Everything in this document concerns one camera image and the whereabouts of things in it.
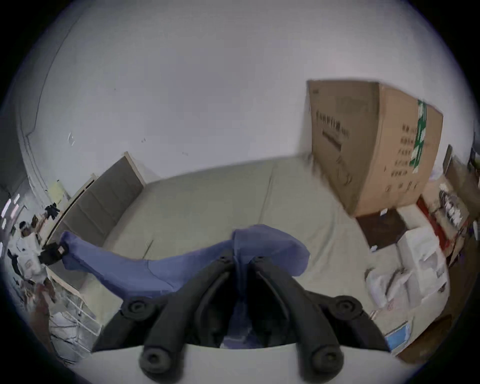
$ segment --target cardboard box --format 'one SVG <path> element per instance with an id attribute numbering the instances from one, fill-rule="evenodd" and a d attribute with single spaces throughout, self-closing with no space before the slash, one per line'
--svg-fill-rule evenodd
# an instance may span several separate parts
<path id="1" fill-rule="evenodd" d="M 414 204 L 435 162 L 443 115 L 380 83 L 308 86 L 312 152 L 348 214 Z"/>

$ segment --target gray headboard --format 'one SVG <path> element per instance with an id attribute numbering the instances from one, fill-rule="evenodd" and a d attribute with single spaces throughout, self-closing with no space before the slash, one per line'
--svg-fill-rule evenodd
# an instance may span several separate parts
<path id="1" fill-rule="evenodd" d="M 57 221 L 47 243 L 59 241 L 62 233 L 69 231 L 93 245 L 103 246 L 108 234 L 144 188 L 133 167 L 131 160 L 124 156 L 87 186 Z M 61 261 L 49 268 L 76 290 L 87 276 L 86 272 L 66 270 Z"/>

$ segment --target blue blanket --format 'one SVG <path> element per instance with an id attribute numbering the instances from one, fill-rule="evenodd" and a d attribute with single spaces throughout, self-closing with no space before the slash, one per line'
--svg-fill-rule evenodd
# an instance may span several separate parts
<path id="1" fill-rule="evenodd" d="M 132 296 L 153 298 L 177 291 L 213 260 L 225 252 L 233 252 L 239 300 L 230 320 L 228 337 L 224 340 L 229 348 L 259 347 L 252 339 L 246 310 L 248 263 L 256 256 L 270 257 L 290 275 L 299 276 L 307 268 L 310 256 L 300 241 L 265 225 L 237 229 L 230 240 L 162 260 L 131 260 L 87 243 L 70 232 L 64 232 L 61 241 L 70 248 L 69 254 L 62 259 L 65 268 L 92 273 L 121 299 Z"/>

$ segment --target mattress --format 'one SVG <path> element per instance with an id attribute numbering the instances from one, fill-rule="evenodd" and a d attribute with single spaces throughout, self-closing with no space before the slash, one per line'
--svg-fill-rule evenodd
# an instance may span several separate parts
<path id="1" fill-rule="evenodd" d="M 409 229 L 429 225 L 416 205 L 398 209 Z M 344 211 L 310 156 L 216 168 L 148 184 L 107 238 L 104 248 L 133 259 L 158 260 L 226 240 L 237 228 L 266 224 L 300 240 L 310 251 L 307 270 L 296 279 L 307 290 L 351 295 L 368 314 L 376 310 L 366 273 L 393 274 L 401 268 L 395 245 L 371 252 L 357 223 Z M 94 277 L 81 289 L 87 306 L 106 324 L 121 300 Z M 410 309 L 407 294 L 378 312 L 386 335 L 405 321 L 408 342 L 442 312 L 449 287 Z"/>

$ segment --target green tape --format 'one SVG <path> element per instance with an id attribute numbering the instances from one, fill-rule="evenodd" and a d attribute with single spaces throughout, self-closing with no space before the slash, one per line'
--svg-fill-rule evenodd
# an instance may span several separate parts
<path id="1" fill-rule="evenodd" d="M 419 171 L 421 154 L 423 152 L 423 142 L 425 141 L 425 129 L 427 128 L 427 104 L 421 100 L 419 104 L 419 119 L 417 122 L 417 136 L 412 151 L 410 166 L 413 167 L 413 173 Z"/>

